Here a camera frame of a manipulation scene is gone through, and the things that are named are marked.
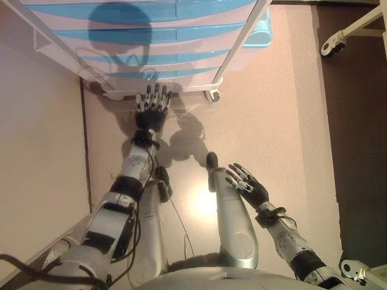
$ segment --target silver robot leg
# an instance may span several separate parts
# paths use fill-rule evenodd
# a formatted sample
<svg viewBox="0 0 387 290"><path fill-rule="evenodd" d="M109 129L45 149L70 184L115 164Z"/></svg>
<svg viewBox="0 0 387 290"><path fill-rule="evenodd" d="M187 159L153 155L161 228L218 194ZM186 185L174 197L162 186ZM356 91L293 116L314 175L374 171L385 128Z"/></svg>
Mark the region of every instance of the silver robot leg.
<svg viewBox="0 0 387 290"><path fill-rule="evenodd" d="M144 189L139 205L141 239L136 248L133 269L128 274L133 288L158 277L167 269L160 205L157 183L150 182Z"/></svg>
<svg viewBox="0 0 387 290"><path fill-rule="evenodd" d="M255 269L258 241L250 216L240 195L226 181L225 169L217 167L217 160L211 164L211 159L216 159L213 152L207 156L207 168L210 190L216 191L221 255L227 266Z"/></svg>

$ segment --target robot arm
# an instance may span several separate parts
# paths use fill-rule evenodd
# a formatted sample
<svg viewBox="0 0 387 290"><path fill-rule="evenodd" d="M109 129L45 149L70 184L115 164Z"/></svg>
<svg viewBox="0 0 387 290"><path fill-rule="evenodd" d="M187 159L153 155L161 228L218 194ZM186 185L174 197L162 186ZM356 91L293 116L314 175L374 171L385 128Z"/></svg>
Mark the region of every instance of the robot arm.
<svg viewBox="0 0 387 290"><path fill-rule="evenodd" d="M137 94L138 130L131 151L123 162L122 172L93 214L80 245L71 247L54 261L50 275L94 277L104 282L112 259L124 258L136 222L138 201L154 169L153 160L158 149L155 133L161 130L170 104L171 93L167 95L166 87L161 95L158 90L156 85L155 93L151 94L149 86L146 96ZM78 290L80 285L39 280L21 289Z"/></svg>
<svg viewBox="0 0 387 290"><path fill-rule="evenodd" d="M226 180L256 210L256 220L272 236L278 255L283 258L299 280L325 289L350 289L341 277L321 261L299 234L296 221L288 217L284 207L269 202L265 187L237 163L229 166Z"/></svg>

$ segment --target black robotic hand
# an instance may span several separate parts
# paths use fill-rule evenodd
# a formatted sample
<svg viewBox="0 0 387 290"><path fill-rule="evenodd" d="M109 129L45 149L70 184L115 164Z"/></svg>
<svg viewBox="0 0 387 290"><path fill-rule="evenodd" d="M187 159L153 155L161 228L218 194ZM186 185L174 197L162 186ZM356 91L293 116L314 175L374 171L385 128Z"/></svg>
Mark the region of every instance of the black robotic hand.
<svg viewBox="0 0 387 290"><path fill-rule="evenodd" d="M230 164L229 167L236 175L226 169L226 173L229 175L226 177L226 181L231 184L255 210L258 210L261 204L268 201L268 192L266 188L260 184L246 168L240 166L238 163L234 163L234 165Z"/></svg>
<svg viewBox="0 0 387 290"><path fill-rule="evenodd" d="M172 92L167 93L167 87L163 86L161 93L159 92L160 85L155 84L155 91L151 93L151 86L146 88L146 95L137 93L136 106L137 113L135 123L141 130L154 130L159 132L163 126L168 114L169 105L171 103Z"/></svg>

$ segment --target white wheel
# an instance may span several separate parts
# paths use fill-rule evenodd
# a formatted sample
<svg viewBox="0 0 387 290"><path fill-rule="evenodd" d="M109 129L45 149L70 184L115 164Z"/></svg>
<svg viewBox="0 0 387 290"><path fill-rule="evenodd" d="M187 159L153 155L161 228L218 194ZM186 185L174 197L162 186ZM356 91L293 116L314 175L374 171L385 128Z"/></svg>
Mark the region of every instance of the white wheel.
<svg viewBox="0 0 387 290"><path fill-rule="evenodd" d="M345 38L342 36L343 33L340 30L335 33L322 45L321 55L322 57L331 57L335 53L342 51L345 48Z"/></svg>
<svg viewBox="0 0 387 290"><path fill-rule="evenodd" d="M215 103L220 100L220 92L217 89L204 91L204 96L210 103Z"/></svg>

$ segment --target robotic finger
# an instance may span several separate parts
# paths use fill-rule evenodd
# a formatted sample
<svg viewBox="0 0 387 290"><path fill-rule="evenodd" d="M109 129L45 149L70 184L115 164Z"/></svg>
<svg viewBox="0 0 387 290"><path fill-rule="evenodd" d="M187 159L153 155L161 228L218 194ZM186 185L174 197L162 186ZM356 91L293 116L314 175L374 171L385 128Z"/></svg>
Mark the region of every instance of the robotic finger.
<svg viewBox="0 0 387 290"><path fill-rule="evenodd" d="M226 169L226 173L229 175L229 177L226 177L226 181L231 184L238 193L251 193L254 190L252 186L250 186L247 182L240 180L231 171Z"/></svg>
<svg viewBox="0 0 387 290"><path fill-rule="evenodd" d="M164 114L168 113L169 107L171 105L171 98L172 98L172 91L169 91L168 95L164 100L163 107L162 107L162 111L164 112Z"/></svg>
<svg viewBox="0 0 387 290"><path fill-rule="evenodd" d="M146 97L145 97L145 103L144 103L144 107L146 110L147 108L149 108L150 103L151 103L151 86L148 85L146 87Z"/></svg>
<svg viewBox="0 0 387 290"><path fill-rule="evenodd" d="M239 168L235 167L234 165L231 165L229 164L229 167L236 172L236 174L239 175L239 177L243 180L243 181L248 181L249 178L247 177L247 175Z"/></svg>
<svg viewBox="0 0 387 290"><path fill-rule="evenodd" d="M138 92L135 95L135 104L137 108L137 112L141 113L144 112L144 97Z"/></svg>
<svg viewBox="0 0 387 290"><path fill-rule="evenodd" d="M256 181L255 177L246 168L244 168L242 165L240 165L238 163L234 163L234 166L237 169L239 169L240 171L242 171L243 174L245 174L245 176L247 177L248 180Z"/></svg>
<svg viewBox="0 0 387 290"><path fill-rule="evenodd" d="M157 100L158 100L158 90L160 89L160 85L158 83L155 84L155 93L154 95L151 97L151 109L154 109L156 110L157 107L156 107L156 104L157 104Z"/></svg>
<svg viewBox="0 0 387 290"><path fill-rule="evenodd" d="M166 85L163 85L163 89L161 90L161 97L158 99L157 102L157 111L163 112L163 107L165 107L165 98L167 94L167 87Z"/></svg>

